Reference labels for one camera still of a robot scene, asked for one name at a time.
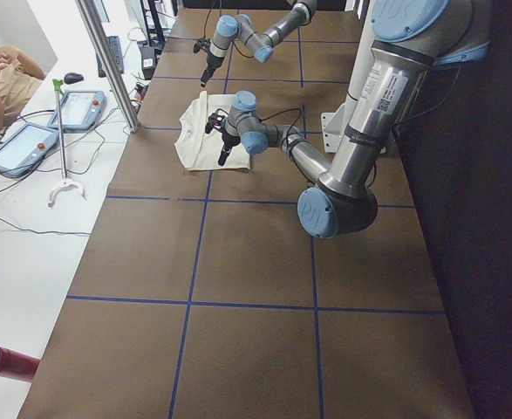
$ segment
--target red tube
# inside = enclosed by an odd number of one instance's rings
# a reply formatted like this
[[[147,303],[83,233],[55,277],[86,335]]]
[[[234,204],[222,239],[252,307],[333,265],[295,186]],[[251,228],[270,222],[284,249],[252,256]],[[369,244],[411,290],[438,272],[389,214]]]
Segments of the red tube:
[[[0,376],[31,382],[40,360],[0,347]]]

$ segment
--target blue tape grid line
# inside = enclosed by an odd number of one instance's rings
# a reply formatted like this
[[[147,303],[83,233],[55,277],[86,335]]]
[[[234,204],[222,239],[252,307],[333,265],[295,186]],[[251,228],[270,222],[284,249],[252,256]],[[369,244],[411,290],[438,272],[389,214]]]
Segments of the blue tape grid line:
[[[205,204],[203,206],[203,215],[201,217],[201,226],[200,226],[200,235],[197,239],[197,249],[195,251],[195,261],[194,261],[194,269],[192,270],[192,280],[189,287],[189,295],[188,295],[188,303],[186,306],[186,316],[184,319],[184,327],[182,328],[182,337],[180,342],[180,350],[178,351],[178,362],[176,365],[176,372],[174,374],[174,385],[172,390],[172,397],[170,399],[170,407],[168,408],[168,419],[172,419],[174,414],[174,406],[176,404],[176,394],[178,392],[178,384],[180,382],[180,371],[182,360],[184,357],[184,347],[186,346],[186,336],[188,334],[188,323],[189,323],[189,314],[192,308],[192,302],[194,300],[194,289],[195,289],[195,279],[197,277],[197,267],[199,265],[200,254],[201,254],[201,243],[203,241],[203,232],[205,230],[205,222],[207,220],[207,207],[208,207],[208,198],[211,190],[211,181],[213,179],[213,172],[209,174],[209,179],[207,182],[207,190],[205,193]]]
[[[315,306],[282,306],[276,304],[220,303],[211,301],[183,301],[173,299],[126,299],[121,297],[96,297],[68,294],[66,299],[80,301],[105,301],[108,303],[155,304],[160,306],[196,306],[219,308],[249,308],[259,310],[291,310],[320,313],[370,313],[370,314],[415,314],[426,316],[445,315],[440,310],[401,310],[395,308],[351,308],[351,307],[315,307]]]
[[[182,128],[145,127],[145,126],[143,126],[143,128],[151,130],[151,131],[181,131],[182,130]]]
[[[165,79],[165,80],[195,80],[199,81],[199,77],[179,77],[179,76],[153,76],[153,79]],[[300,83],[300,80],[293,80],[293,79],[241,79],[241,78],[228,78],[228,79],[222,79],[218,77],[213,77],[211,80],[216,81],[249,81],[249,82],[257,82],[257,83],[270,83],[270,82],[278,82],[278,83]],[[316,83],[316,84],[333,84],[333,85],[349,85],[349,81],[343,81],[343,80],[305,80],[305,84],[308,83]]]
[[[167,39],[176,39],[178,41],[196,41],[198,38],[185,38],[185,37],[167,37]],[[358,45],[360,43],[360,41],[318,41],[318,40],[298,40],[298,41],[295,41],[295,40],[290,40],[290,39],[285,39],[282,44],[294,44],[295,42],[302,42],[303,44],[353,44],[353,45]]]
[[[106,199],[137,199],[137,200],[151,200],[151,201],[183,201],[193,203],[259,203],[267,205],[297,205],[294,201],[256,201],[256,200],[242,200],[242,199],[213,199],[213,198],[171,198],[168,196],[118,196],[107,195]],[[395,208],[400,210],[414,210],[412,205],[395,205],[395,204],[378,204],[378,208]]]
[[[323,380],[323,362],[321,339],[319,335],[319,300],[317,298],[317,274],[316,274],[316,252],[314,245],[314,237],[310,237],[310,254],[311,254],[311,282],[314,293],[314,330],[316,334],[316,362],[317,362],[317,394],[319,402],[319,418],[325,418],[324,409],[324,380]]]

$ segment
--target label sticker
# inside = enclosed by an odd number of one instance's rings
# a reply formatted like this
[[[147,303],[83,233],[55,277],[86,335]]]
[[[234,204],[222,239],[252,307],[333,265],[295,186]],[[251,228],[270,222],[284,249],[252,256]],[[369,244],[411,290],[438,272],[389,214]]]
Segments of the label sticker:
[[[401,94],[405,91],[407,81],[408,77],[406,76],[391,74],[387,84],[382,83],[380,70],[373,67],[368,74],[360,97],[372,109],[391,115],[399,102]]]
[[[383,138],[371,137],[370,135],[365,135],[357,131],[352,131],[348,134],[348,137],[350,142],[371,148],[381,149],[385,144]]]

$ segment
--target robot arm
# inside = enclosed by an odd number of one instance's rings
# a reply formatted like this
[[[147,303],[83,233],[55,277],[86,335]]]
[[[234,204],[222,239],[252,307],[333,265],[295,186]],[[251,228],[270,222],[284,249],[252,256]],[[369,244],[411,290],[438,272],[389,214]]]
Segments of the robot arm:
[[[273,54],[273,49],[287,36],[311,21],[317,0],[294,0],[289,3],[293,4],[292,10],[263,33],[254,30],[248,15],[221,16],[210,44],[207,39],[199,39],[194,46],[194,52],[204,50],[208,54],[207,68],[201,76],[201,86],[205,87],[215,70],[221,67],[230,44],[235,39],[240,40],[254,54],[255,59],[264,63]]]
[[[256,96],[245,91],[236,95],[220,125],[223,153],[239,143],[250,154],[268,146],[281,148],[315,183],[297,206],[300,222],[312,236],[334,237],[368,227],[378,205],[365,181],[393,124],[404,118],[433,65],[485,55],[489,11],[487,0],[378,0],[371,19],[373,65],[331,164],[297,130],[264,125],[255,114]]]

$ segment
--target white table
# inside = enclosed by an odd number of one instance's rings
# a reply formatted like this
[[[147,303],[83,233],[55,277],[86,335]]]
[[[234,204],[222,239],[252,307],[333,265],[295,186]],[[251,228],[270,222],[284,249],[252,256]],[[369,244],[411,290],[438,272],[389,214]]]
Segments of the white table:
[[[126,34],[120,34],[123,50],[128,45]],[[137,81],[131,73],[140,74],[140,53],[135,43],[127,51],[125,68],[122,77],[127,90],[131,91]],[[22,114],[53,109],[55,96],[51,81],[62,79],[67,72],[79,72],[85,80],[63,86],[63,89],[105,92],[106,110],[101,119],[117,106],[108,81],[97,75],[94,53],[88,45],[79,60],[58,60]],[[45,114],[31,117],[29,121],[46,124],[49,118],[50,115]],[[7,136],[22,124],[22,121],[14,124]],[[129,135],[119,109],[98,131],[106,137],[106,142],[90,170],[84,175],[69,174],[84,185],[85,200],[76,189],[71,189],[59,192],[54,206],[49,208],[49,194],[60,182],[61,171],[35,172],[0,193],[0,217],[26,229],[91,232]],[[81,134],[66,134],[66,145],[79,136]],[[68,169],[85,170],[101,142],[102,138],[92,132],[67,147]],[[41,170],[52,168],[60,168],[59,152],[39,166]],[[0,189],[13,182],[0,176]],[[41,358],[87,240],[87,236],[15,231],[0,222],[0,346]],[[0,419],[17,417],[30,386],[23,381],[0,377]]]

